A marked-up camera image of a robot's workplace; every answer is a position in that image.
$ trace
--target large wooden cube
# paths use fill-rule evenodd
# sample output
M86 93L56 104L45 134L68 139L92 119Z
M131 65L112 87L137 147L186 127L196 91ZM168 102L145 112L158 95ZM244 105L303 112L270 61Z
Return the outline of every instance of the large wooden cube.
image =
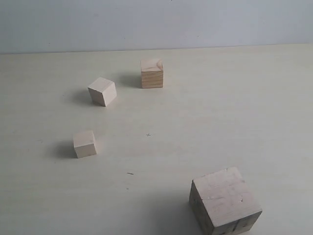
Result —
M74 135L74 149L77 158L97 154L93 131L84 131Z
M88 90L92 101L102 106L107 106L116 98L115 83L103 77L91 83Z
M142 88L163 87L163 64L160 59L141 60Z
M235 167L194 179L189 203L205 235L237 235L262 213Z

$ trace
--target cube face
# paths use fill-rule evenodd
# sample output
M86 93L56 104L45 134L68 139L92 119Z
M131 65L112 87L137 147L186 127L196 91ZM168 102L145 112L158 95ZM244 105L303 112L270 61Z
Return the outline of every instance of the cube face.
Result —
M262 213L235 167L193 180L189 202L206 235L243 233Z
M73 138L73 142L77 158L97 154L95 138L92 131L84 131L76 134Z
M115 83L103 77L91 83L88 90L92 101L102 106L107 106L116 98Z
M141 60L142 88L163 87L163 64L160 59Z

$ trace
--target white wall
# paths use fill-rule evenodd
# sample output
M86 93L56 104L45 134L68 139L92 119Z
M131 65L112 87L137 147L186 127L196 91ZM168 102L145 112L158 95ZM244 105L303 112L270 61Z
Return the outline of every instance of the white wall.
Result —
M0 53L308 42L312 0L0 0Z

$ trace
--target white table surface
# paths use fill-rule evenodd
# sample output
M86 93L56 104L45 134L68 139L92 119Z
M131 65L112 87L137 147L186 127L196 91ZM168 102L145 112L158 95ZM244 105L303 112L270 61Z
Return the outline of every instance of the white table surface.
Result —
M139 88L150 57L163 89ZM263 207L247 235L312 232L313 45L0 55L0 81L2 235L201 235L191 181L230 166Z

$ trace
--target wooden cube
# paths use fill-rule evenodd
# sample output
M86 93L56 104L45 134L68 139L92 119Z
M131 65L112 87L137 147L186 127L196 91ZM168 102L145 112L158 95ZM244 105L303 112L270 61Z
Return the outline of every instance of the wooden cube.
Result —
M93 102L102 106L107 106L116 98L115 83L103 77L99 77L91 83L88 90Z
M84 131L74 135L74 149L77 158L97 154L93 132Z
M262 213L235 167L194 179L189 203L205 235L237 235Z
M142 88L163 87L163 64L160 59L141 60Z

